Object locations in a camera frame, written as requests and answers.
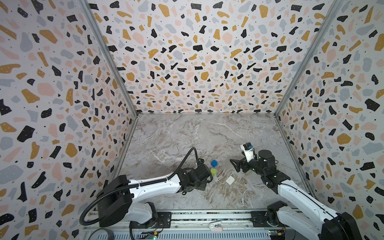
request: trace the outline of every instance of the marble floor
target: marble floor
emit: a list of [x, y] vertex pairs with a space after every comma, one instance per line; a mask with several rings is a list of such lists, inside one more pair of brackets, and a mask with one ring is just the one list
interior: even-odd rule
[[[256, 151], [267, 149], [284, 172], [303, 189], [295, 164], [269, 115], [140, 115], [120, 175], [147, 179], [173, 172], [194, 146], [208, 167], [216, 160], [217, 173], [205, 191], [193, 190], [146, 199], [157, 209], [264, 209], [284, 198], [267, 188], [259, 175], [234, 170], [229, 159], [241, 159], [240, 145], [251, 142]], [[195, 168], [192, 153], [183, 168]], [[229, 176], [235, 181], [226, 183]]]

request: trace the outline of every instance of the terrazzo patterned wall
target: terrazzo patterned wall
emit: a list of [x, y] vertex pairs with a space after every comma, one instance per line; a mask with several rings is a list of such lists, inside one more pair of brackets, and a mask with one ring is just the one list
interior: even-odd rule
[[0, 7], [0, 238], [78, 239], [130, 113], [76, 2]]
[[316, 197], [384, 237], [384, 1], [345, 1], [278, 119]]
[[274, 112], [332, 2], [89, 1], [150, 113]]

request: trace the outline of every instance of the robotic arm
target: robotic arm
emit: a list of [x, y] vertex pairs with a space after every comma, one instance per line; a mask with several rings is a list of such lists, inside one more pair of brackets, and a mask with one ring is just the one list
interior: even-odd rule
[[250, 142], [240, 146], [245, 156], [241, 160], [230, 159], [237, 172], [252, 170], [261, 176], [263, 183], [276, 194], [290, 201], [303, 214], [297, 213], [282, 201], [267, 207], [268, 223], [286, 224], [310, 240], [361, 240], [355, 219], [325, 206], [306, 193], [289, 176], [276, 169], [275, 157], [269, 150], [257, 154]]
[[[195, 151], [196, 169], [182, 169], [181, 166], [192, 150]], [[171, 174], [146, 180], [127, 180], [126, 175], [118, 176], [98, 193], [95, 201], [86, 207], [80, 215], [79, 222], [81, 225], [99, 222], [100, 227], [108, 227], [124, 219], [138, 222], [144, 228], [149, 228], [159, 217], [153, 203], [140, 203], [140, 201], [160, 194], [181, 192], [185, 195], [194, 189], [204, 191], [206, 184], [212, 180], [212, 173], [204, 164], [204, 160], [197, 157], [196, 148], [193, 147]], [[87, 213], [96, 205], [99, 218], [85, 221]]]

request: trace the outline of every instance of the blue cube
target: blue cube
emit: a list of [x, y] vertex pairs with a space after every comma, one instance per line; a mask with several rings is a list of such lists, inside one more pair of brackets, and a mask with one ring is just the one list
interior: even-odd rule
[[211, 162], [211, 165], [212, 165], [212, 167], [216, 167], [216, 166], [217, 166], [217, 162], [216, 162], [216, 160], [213, 160], [213, 161]]

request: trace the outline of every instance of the yellow-green cube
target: yellow-green cube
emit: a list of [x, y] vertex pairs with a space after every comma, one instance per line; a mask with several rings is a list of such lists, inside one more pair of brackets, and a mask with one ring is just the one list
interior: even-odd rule
[[212, 176], [216, 175], [216, 169], [211, 168], [211, 173], [212, 173]]

